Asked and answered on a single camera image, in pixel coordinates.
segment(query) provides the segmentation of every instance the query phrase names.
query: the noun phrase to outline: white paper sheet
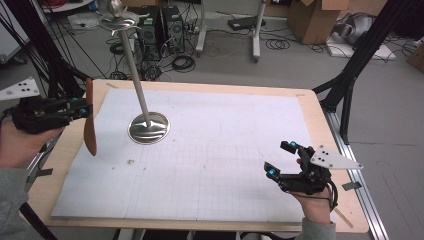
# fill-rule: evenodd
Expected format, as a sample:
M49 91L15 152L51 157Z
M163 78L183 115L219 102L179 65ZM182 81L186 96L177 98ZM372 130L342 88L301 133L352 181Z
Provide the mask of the white paper sheet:
M299 203L265 176L264 161L298 173L281 141L311 140L295 97L145 91L166 115L161 142L133 142L134 90L113 89L95 118L98 154L83 145L52 216L300 222Z

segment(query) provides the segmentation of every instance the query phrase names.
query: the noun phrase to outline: cardboard box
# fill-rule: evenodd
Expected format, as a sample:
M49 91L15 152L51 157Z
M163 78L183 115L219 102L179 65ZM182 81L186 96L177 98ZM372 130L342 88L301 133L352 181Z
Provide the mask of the cardboard box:
M341 16L346 13L364 12L373 16L377 16L387 0L350 0L349 8L341 12Z
M349 0L293 0L287 23L302 44L324 44Z
M421 72L424 72L424 43L421 43L406 62Z

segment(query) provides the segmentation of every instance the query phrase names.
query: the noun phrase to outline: wrist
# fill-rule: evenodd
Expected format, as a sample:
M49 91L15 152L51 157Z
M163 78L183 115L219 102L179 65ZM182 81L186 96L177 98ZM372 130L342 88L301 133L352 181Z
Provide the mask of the wrist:
M310 222L331 224L330 206L328 205L328 202L326 202L326 205L316 202L305 204L302 205L302 210L305 214L305 218Z

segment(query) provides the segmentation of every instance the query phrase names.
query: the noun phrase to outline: computer tower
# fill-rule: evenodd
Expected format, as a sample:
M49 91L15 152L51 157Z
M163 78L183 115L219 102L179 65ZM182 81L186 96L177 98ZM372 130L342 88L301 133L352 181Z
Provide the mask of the computer tower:
M162 9L165 29L165 42L169 53L184 53L184 21L177 6L165 6Z
M149 14L148 17L141 17L139 19L138 27L140 29L137 29L138 40L143 58L145 58L145 60L159 61L162 58L160 49L165 39L160 7L156 5L142 6L139 14Z

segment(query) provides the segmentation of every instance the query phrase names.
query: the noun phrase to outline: wooden table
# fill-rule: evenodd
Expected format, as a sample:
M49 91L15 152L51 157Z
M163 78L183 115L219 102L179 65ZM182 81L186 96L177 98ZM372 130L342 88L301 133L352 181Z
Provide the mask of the wooden table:
M311 90L161 82L142 82L142 86L145 90L241 93L297 97L303 111L313 147L316 148L319 145L325 145L337 151L337 146L322 113L318 99ZM94 115L98 113L108 90L113 88L131 89L134 88L134 85L131 81L94 81ZM53 174L38 178L30 190L29 203L47 226L220 231L301 230L298 224L289 223L51 217L50 214L61 192L67 171L83 143L83 128L84 120L77 120L65 129L44 166L44 168L53 168ZM352 233L367 232L369 227L355 191L344 191L341 187L342 184L350 182L347 172L345 170L333 170L332 174L332 179L339 189L339 206L335 210L337 214L337 231Z

